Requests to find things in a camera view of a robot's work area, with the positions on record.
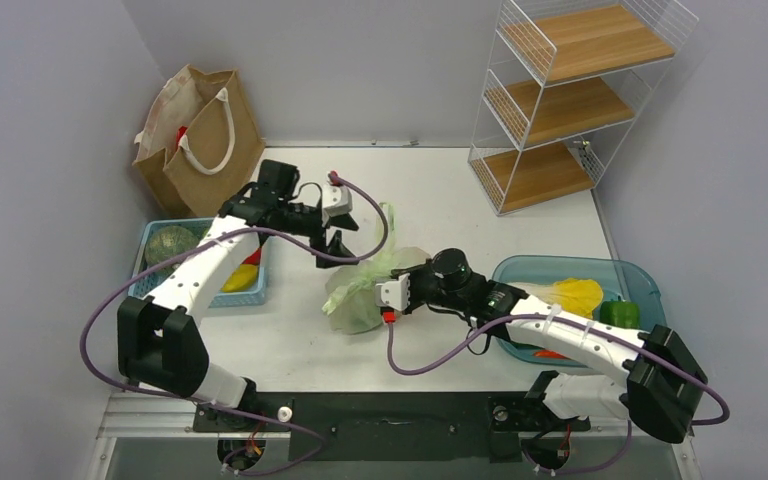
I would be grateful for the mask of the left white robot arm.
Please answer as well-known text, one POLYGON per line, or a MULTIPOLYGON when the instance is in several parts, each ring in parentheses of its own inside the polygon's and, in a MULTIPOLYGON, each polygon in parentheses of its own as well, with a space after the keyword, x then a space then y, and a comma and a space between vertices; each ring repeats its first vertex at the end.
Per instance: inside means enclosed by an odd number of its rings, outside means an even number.
POLYGON ((253 382, 211 362, 199 331, 202 317, 232 273, 276 233, 307 239, 320 252, 319 268, 353 255, 342 231, 355 231, 350 189, 334 173, 319 187, 314 205, 296 199, 297 167, 266 160, 256 180, 226 200, 200 241, 200 252, 142 298, 129 296, 117 310, 121 374, 169 394, 219 405, 232 429, 252 426, 258 402, 253 382))

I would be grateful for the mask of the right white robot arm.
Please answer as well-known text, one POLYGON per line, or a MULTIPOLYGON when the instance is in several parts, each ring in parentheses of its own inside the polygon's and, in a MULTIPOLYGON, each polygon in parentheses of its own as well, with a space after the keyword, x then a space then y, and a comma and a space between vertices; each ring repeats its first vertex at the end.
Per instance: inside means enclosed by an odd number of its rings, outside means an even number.
POLYGON ((716 393, 680 335, 588 319, 511 284, 474 272, 463 251, 449 248, 419 265, 395 269, 374 287, 386 323, 421 306, 464 316, 475 335, 534 345, 591 369, 589 375, 540 374, 525 402, 529 422, 548 429, 560 420, 628 420, 651 437, 684 441, 704 395, 716 393))

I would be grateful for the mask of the green plastic grocery bag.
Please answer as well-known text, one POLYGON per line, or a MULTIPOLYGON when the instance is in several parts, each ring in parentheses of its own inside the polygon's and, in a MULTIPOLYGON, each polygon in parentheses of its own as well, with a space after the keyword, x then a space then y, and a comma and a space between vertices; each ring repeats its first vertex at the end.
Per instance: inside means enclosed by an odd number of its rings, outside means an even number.
POLYGON ((372 257, 357 265, 338 268, 325 284, 327 299, 322 306, 332 331, 355 335, 378 328, 383 320, 375 304, 374 285, 394 269, 424 263, 430 255, 418 247, 397 245, 397 224, 393 206, 379 204, 387 219, 387 240, 372 257))

